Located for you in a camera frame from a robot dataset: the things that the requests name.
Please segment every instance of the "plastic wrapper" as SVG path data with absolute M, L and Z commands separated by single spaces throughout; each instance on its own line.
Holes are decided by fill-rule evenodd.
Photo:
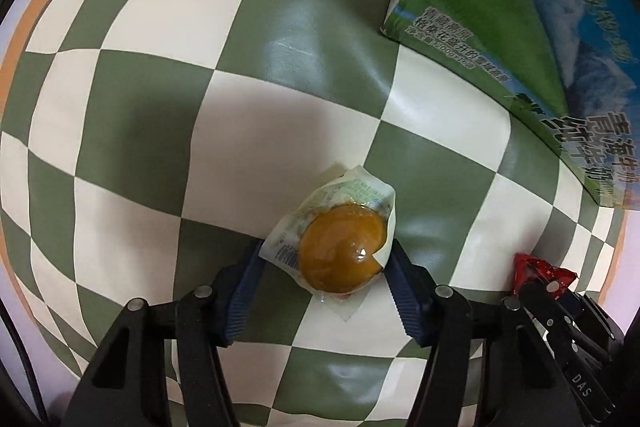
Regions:
M 635 0 L 392 0 L 382 32 L 511 111 L 596 203 L 638 210 L 639 25 Z
M 371 253 L 375 262 L 380 265 L 378 273 L 382 272 L 389 258 L 396 229 L 396 192 L 362 166 L 347 171 L 312 192 L 292 214 L 280 220 L 260 249 L 261 257 L 283 269 L 300 286 L 318 296 L 344 319 L 350 317 L 362 303 L 366 296 L 366 286 L 376 276 L 345 293 L 330 293 L 313 288 L 300 269 L 300 242 L 318 216 L 346 204 L 373 210 L 385 223 L 386 239 L 379 250 Z

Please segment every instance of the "screw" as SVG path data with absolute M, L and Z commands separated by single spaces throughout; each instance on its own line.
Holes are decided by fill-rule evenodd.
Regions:
M 438 297 L 442 297 L 443 299 L 448 299 L 453 295 L 453 290 L 451 289 L 451 286 L 441 284 L 440 286 L 436 286 L 436 295 Z
M 204 299 L 205 297 L 209 297 L 209 295 L 211 295 L 212 293 L 213 293 L 213 290 L 212 290 L 211 286 L 207 286 L 206 284 L 204 284 L 202 286 L 198 286 L 193 291 L 193 294 L 198 299 Z
M 520 309 L 520 301 L 518 301 L 515 297 L 507 297 L 504 301 L 505 308 L 512 312 L 516 312 Z
M 549 293 L 555 293 L 560 289 L 560 283 L 558 281 L 551 281 L 546 285 L 546 291 Z
M 135 299 L 131 299 L 127 303 L 127 310 L 129 310 L 130 312 L 137 312 L 138 310 L 142 309 L 142 306 L 144 305 L 145 305 L 145 299 L 141 299 L 140 297 L 137 297 Z

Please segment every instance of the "red wrapped candy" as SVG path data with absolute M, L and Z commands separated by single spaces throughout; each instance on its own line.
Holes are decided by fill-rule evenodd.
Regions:
M 557 299 L 578 278 L 577 273 L 566 268 L 552 266 L 547 261 L 533 257 L 528 253 L 517 253 L 513 258 L 513 263 L 516 270 L 513 280 L 513 294 L 515 296 L 518 295 L 524 283 L 539 279 L 545 283 L 547 291 L 553 295 L 554 299 Z

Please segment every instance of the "checkerboard surface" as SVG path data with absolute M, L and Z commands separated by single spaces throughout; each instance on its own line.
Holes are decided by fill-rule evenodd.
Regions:
M 71 371 L 130 298 L 210 282 L 358 164 L 395 187 L 396 236 L 438 283 L 495 301 L 524 251 L 597 295 L 622 211 L 599 208 L 489 97 L 385 39 L 388 3 L 49 3 L 1 124 L 1 217 L 33 315 Z M 220 352 L 239 420 L 259 426 L 404 425 L 427 356 L 383 279 L 343 322 L 271 265 L 242 338 Z

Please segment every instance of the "green square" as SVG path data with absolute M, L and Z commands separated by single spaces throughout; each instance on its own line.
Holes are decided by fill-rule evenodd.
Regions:
M 614 208 L 611 217 L 611 225 L 605 243 L 615 248 L 620 237 L 620 228 L 622 228 L 622 219 L 625 217 L 625 211 L 622 208 Z
M 510 114 L 511 136 L 498 172 L 553 204 L 559 159 L 520 120 Z
M 102 50 L 76 175 L 180 216 L 191 133 L 211 75 L 169 58 Z
M 273 408 L 336 420 L 364 420 L 393 359 L 292 347 Z
M 362 422 L 358 427 L 404 427 L 406 420 L 390 419 L 390 420 L 367 420 Z
M 578 274 L 578 285 L 575 288 L 577 292 L 587 289 L 589 281 L 591 281 L 591 276 L 593 275 L 593 270 L 598 262 L 598 257 L 600 256 L 603 244 L 603 240 L 598 239 L 595 235 L 591 236 L 589 246 L 587 247 L 587 255 L 584 258 L 584 263 L 582 263 L 582 269 Z
M 120 315 L 122 306 L 84 286 L 77 285 L 77 288 L 82 318 L 96 346 L 99 346 Z
M 465 397 L 462 407 L 475 405 L 480 398 L 480 386 L 482 384 L 482 357 L 469 360 L 469 367 L 466 371 Z
M 533 325 L 536 327 L 536 330 L 538 330 L 538 333 L 540 333 L 540 336 L 544 337 L 546 333 L 546 327 L 544 327 L 535 319 L 533 319 L 532 321 L 533 321 Z
M 578 216 L 578 224 L 585 227 L 585 229 L 593 230 L 593 225 L 596 223 L 598 217 L 598 204 L 595 202 L 586 188 L 582 188 L 582 201 L 580 202 L 580 216 Z
M 24 52 L 15 68 L 2 115 L 2 130 L 25 145 L 29 144 L 33 111 L 55 56 Z
M 400 359 L 425 359 L 429 360 L 429 355 L 431 354 L 431 346 L 429 347 L 420 347 L 416 343 L 415 340 L 411 339 L 406 345 L 400 350 L 400 352 L 396 355 L 396 357 Z
M 9 257 L 11 268 L 31 293 L 42 299 L 31 268 L 31 237 L 16 225 L 4 210 L 0 210 L 0 216 L 2 216 L 6 254 Z
M 573 219 L 554 207 L 546 222 L 545 231 L 531 254 L 553 266 L 560 266 L 574 240 L 575 227 Z
M 128 0 L 84 0 L 60 51 L 102 46 L 111 24 Z
M 412 263 L 448 283 L 495 173 L 384 121 L 364 166 L 396 190 L 396 237 Z
M 242 0 L 217 69 L 292 87 L 379 118 L 398 44 L 389 0 Z
M 45 328 L 38 321 L 38 327 L 40 328 L 40 333 L 44 337 L 44 340 L 49 347 L 53 351 L 53 353 L 60 359 L 60 362 L 66 365 L 71 371 L 73 371 L 78 377 L 82 377 L 82 371 L 80 371 L 80 367 L 78 366 L 78 362 L 74 358 L 71 350 L 65 346 L 64 343 L 60 342 L 60 340 L 54 336 L 47 328 Z
M 598 299 L 600 298 L 600 292 L 594 292 L 592 290 L 588 290 L 584 294 L 590 297 L 591 299 L 593 299 L 593 301 L 595 302 L 598 302 Z
M 266 263 L 239 342 L 290 346 L 311 300 L 280 268 Z
M 242 258 L 252 241 L 254 238 L 244 233 L 181 220 L 174 299 L 181 299 L 197 286 L 211 284 L 220 269 Z
M 187 414 L 181 403 L 169 400 L 169 416 L 171 418 L 171 427 L 188 427 Z
M 65 320 L 60 317 L 60 315 L 58 315 L 55 311 L 53 311 L 52 309 L 49 309 L 49 311 L 51 312 L 51 316 L 57 324 L 60 333 L 62 333 L 66 345 L 73 349 L 78 355 L 83 357 L 87 362 L 91 362 L 91 359 L 94 357 L 94 353 L 96 350 L 94 344 L 89 342 L 74 328 L 69 326 L 65 322 Z
M 174 361 L 171 359 L 171 340 L 164 340 L 164 374 L 167 378 L 178 381 L 178 376 L 175 374 Z
M 76 202 L 74 178 L 29 152 L 31 237 L 40 251 L 71 280 L 74 272 Z
M 240 423 L 264 427 L 269 421 L 271 408 L 257 403 L 235 403 L 234 412 Z

